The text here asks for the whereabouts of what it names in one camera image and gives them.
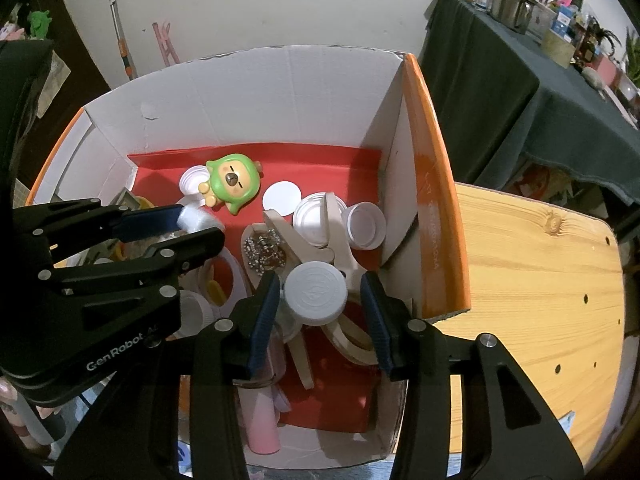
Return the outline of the orange cardboard box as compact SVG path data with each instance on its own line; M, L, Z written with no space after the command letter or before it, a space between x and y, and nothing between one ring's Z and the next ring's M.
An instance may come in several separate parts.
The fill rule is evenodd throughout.
M213 206L229 232L266 228L335 259L370 252L422 318L469 309L454 180L408 53L257 48L130 81L76 114L28 199L109 200L129 186L205 205L230 180L259 188Z

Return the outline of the dark green clothed table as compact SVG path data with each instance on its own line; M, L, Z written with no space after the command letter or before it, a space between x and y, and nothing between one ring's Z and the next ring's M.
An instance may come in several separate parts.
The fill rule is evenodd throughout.
M638 202L638 130L529 37L437 0L421 68L457 181L500 190L528 158Z

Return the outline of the potted snake plant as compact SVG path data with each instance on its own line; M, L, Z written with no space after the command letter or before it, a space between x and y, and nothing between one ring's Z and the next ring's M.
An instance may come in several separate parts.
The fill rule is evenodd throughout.
M640 37L630 29L626 33L626 60L626 75L640 88Z

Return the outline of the white bottle cap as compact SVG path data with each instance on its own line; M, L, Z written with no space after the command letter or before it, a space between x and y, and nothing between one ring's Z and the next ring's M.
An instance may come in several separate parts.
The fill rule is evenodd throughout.
M224 232L226 227L213 214L195 205L183 206L177 220L178 227L189 234L218 229Z

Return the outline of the large white printed lid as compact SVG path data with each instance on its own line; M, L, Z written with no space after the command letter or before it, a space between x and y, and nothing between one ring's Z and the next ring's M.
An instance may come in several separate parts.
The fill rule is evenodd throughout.
M273 210L282 217L296 211L302 201L302 191L291 181L278 181L270 185L262 196L262 209Z

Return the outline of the large white jar lid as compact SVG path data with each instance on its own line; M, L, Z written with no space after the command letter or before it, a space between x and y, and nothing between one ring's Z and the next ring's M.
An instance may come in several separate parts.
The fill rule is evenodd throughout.
M341 272L322 261L296 266L284 282L284 299L296 320L309 326L335 321L347 304L348 290Z

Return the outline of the orange handled broom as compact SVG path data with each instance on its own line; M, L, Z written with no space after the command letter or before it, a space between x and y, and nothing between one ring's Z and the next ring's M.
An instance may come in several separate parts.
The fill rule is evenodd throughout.
M134 68L134 62L130 58L128 44L125 38L124 29L122 28L122 21L119 17L117 0L108 0L110 6L112 22L114 26L114 32L117 40L117 47L122 65L124 66L125 74L129 80L134 80L137 77L136 69Z

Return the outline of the green bear figurine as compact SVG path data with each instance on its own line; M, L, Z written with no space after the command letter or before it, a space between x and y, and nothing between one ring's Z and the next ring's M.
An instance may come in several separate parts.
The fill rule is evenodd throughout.
M205 167L208 177L198 185L198 192L209 208L225 206L236 216L259 192L262 163L258 160L234 153L208 160Z

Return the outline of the steel pot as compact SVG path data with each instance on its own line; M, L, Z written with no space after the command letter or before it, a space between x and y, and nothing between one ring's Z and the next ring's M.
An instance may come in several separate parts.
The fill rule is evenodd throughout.
M535 6L535 0L492 0L489 15L514 32L524 35Z

